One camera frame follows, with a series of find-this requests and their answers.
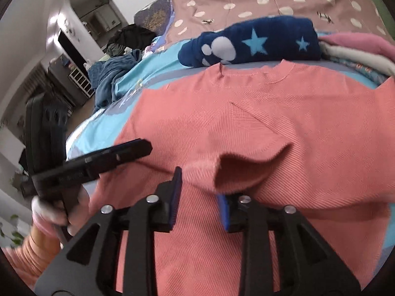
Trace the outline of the orange sleeve forearm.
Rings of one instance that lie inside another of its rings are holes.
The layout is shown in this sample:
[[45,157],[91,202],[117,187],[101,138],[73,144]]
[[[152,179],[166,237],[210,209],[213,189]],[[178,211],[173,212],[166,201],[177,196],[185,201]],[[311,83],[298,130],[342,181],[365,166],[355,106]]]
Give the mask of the orange sleeve forearm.
[[59,253],[61,247],[56,235],[48,236],[33,224],[22,246],[1,250],[22,281],[33,289],[38,278]]

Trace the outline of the left hand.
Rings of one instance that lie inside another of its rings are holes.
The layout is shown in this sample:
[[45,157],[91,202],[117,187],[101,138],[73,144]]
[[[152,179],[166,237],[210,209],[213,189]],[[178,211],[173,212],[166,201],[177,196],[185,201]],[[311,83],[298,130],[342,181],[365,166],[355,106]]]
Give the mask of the left hand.
[[56,238],[55,226],[66,226],[68,233],[74,236],[88,221],[90,197],[84,187],[78,193],[78,203],[66,215],[60,206],[54,207],[38,196],[31,201],[32,218],[34,225],[45,236]]

